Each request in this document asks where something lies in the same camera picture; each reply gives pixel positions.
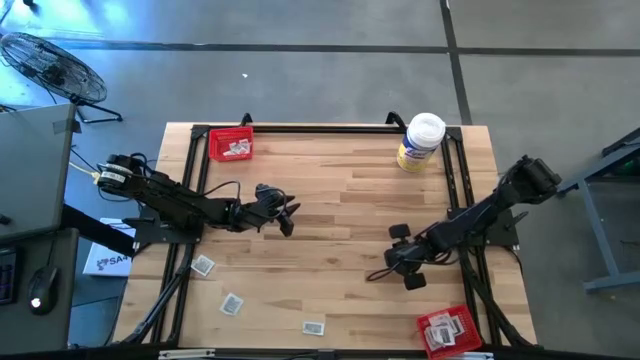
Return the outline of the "black floor fan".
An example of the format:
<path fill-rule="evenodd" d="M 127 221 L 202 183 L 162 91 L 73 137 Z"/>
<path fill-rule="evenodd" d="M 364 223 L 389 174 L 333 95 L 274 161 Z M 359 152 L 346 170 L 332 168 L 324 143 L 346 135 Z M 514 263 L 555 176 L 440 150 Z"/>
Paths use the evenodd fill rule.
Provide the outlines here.
<path fill-rule="evenodd" d="M 67 99 L 85 124 L 122 122 L 123 116 L 98 106 L 107 98 L 104 80 L 86 63 L 63 48 L 24 32 L 0 37 L 0 55 L 14 70 Z"/>

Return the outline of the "Lysol wipes canister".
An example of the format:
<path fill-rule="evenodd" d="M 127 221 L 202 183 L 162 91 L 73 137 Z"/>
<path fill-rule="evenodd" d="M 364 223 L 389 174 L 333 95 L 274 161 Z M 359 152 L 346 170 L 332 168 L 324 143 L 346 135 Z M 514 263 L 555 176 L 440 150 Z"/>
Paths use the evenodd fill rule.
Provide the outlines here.
<path fill-rule="evenodd" d="M 446 123 L 433 113 L 415 115 L 397 151 L 397 163 L 407 172 L 423 171 L 446 134 Z"/>

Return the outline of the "dark grey desk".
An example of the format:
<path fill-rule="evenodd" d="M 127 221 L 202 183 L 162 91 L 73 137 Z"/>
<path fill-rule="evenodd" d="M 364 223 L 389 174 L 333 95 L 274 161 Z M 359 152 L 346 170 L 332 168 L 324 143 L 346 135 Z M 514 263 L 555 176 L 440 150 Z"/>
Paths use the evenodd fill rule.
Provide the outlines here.
<path fill-rule="evenodd" d="M 16 243 L 15 301 L 0 305 L 0 355 L 63 350 L 67 347 L 79 232 L 66 229 Z M 28 287 L 35 272 L 58 269 L 56 304 L 45 315 L 29 309 Z"/>

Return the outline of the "black keyboard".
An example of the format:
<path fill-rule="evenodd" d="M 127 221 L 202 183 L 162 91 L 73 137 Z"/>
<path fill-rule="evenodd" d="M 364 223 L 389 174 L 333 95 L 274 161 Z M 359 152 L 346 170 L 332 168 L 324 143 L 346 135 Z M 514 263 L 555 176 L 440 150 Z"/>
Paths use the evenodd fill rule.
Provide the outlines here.
<path fill-rule="evenodd" d="M 0 305 L 15 301 L 18 257 L 15 247 L 0 248 Z"/>

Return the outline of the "black diagonal bar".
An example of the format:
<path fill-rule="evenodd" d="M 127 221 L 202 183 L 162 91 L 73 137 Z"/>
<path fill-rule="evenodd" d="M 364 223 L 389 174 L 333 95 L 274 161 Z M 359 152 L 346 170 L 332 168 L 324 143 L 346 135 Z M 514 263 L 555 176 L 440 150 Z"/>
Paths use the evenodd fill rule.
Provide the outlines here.
<path fill-rule="evenodd" d="M 136 253 L 133 237 L 69 205 L 62 208 L 61 227 L 75 228 L 82 237 L 122 255 L 133 257 Z"/>

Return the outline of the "black computer mouse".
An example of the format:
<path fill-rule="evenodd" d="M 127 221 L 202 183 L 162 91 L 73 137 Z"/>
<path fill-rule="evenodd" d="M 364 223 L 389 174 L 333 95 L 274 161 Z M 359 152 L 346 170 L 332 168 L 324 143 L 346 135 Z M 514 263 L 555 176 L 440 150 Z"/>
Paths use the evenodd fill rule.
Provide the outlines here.
<path fill-rule="evenodd" d="M 58 268 L 44 266 L 35 271 L 28 285 L 28 306 L 34 315 L 50 313 L 57 303 Z"/>

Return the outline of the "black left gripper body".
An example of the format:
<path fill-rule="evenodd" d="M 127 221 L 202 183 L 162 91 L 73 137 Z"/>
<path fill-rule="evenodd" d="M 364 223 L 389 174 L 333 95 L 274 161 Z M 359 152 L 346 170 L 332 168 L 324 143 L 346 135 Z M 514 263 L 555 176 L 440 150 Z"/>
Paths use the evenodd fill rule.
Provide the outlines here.
<path fill-rule="evenodd" d="M 244 232 L 251 229 L 260 231 L 267 223 L 277 222 L 280 232 L 289 237 L 293 234 L 292 216 L 287 219 L 282 209 L 294 204 L 294 196 L 287 195 L 282 189 L 266 184 L 255 188 L 256 201 L 235 206 L 230 215 L 230 231 Z"/>

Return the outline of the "red plastic mesh basket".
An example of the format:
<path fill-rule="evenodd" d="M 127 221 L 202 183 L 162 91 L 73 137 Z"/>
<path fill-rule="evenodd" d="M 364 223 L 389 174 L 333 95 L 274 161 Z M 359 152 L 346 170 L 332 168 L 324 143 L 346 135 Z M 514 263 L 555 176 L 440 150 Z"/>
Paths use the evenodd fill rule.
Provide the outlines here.
<path fill-rule="evenodd" d="M 433 327 L 430 325 L 428 320 L 430 316 L 444 312 L 448 313 L 450 317 L 458 316 L 462 322 L 465 332 L 463 334 L 455 336 L 455 344 L 453 346 L 442 346 L 441 344 L 438 344 L 438 349 L 432 351 L 426 343 L 424 329 L 427 327 Z M 473 318 L 466 305 L 457 305 L 454 307 L 446 308 L 444 310 L 436 311 L 431 314 L 420 316 L 416 319 L 416 325 L 418 327 L 419 334 L 421 336 L 427 358 L 429 360 L 443 360 L 451 356 L 460 355 L 465 352 L 476 350 L 483 344 L 483 340 L 478 333 L 475 322 L 473 321 Z"/>
<path fill-rule="evenodd" d="M 223 153 L 230 150 L 231 143 L 238 143 L 247 139 L 251 143 L 251 150 L 241 155 L 225 157 Z M 209 157 L 217 162 L 249 160 L 253 157 L 253 128 L 249 126 L 212 129 L 209 131 Z"/>

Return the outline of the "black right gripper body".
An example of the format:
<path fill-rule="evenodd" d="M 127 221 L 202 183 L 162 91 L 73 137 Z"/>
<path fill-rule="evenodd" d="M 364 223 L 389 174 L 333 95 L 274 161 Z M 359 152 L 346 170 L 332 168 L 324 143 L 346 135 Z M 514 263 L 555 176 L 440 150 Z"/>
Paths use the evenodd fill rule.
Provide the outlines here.
<path fill-rule="evenodd" d="M 411 232 L 407 224 L 389 227 L 389 236 L 396 239 L 391 248 L 396 249 L 398 261 L 404 262 L 404 273 L 399 275 L 403 278 L 406 290 L 415 290 L 426 286 L 425 275 L 418 272 L 423 264 L 442 264 L 443 252 L 430 240 L 429 235 L 429 232 L 437 226 L 438 223 L 432 224 L 418 233 L 412 241 L 409 240 Z"/>

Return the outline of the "white printed cardboard box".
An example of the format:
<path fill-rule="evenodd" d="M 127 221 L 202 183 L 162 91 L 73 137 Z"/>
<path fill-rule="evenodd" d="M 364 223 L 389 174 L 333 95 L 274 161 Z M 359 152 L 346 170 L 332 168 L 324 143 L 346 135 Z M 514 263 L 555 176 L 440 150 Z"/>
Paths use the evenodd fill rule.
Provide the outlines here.
<path fill-rule="evenodd" d="M 109 227 L 119 230 L 131 237 L 136 230 L 122 222 L 121 219 L 101 218 L 100 221 Z M 83 268 L 84 275 L 103 277 L 128 277 L 131 271 L 131 258 L 93 243 Z"/>

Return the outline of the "grey computer monitor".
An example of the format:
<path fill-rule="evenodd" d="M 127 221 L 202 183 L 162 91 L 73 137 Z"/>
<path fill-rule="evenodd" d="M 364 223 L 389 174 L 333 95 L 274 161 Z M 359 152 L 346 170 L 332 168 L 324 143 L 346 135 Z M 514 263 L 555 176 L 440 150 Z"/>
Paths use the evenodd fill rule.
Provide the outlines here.
<path fill-rule="evenodd" d="M 72 104 L 0 113 L 0 244 L 59 227 Z"/>

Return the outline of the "grey metal table frame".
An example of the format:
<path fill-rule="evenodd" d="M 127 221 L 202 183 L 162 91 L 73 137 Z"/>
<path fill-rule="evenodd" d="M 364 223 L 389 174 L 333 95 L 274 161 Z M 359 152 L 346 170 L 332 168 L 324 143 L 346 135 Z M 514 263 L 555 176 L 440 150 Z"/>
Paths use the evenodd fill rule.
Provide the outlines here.
<path fill-rule="evenodd" d="M 640 127 L 601 150 L 588 168 L 563 181 L 557 196 L 577 191 L 583 199 L 607 275 L 583 283 L 587 293 L 640 285 Z"/>

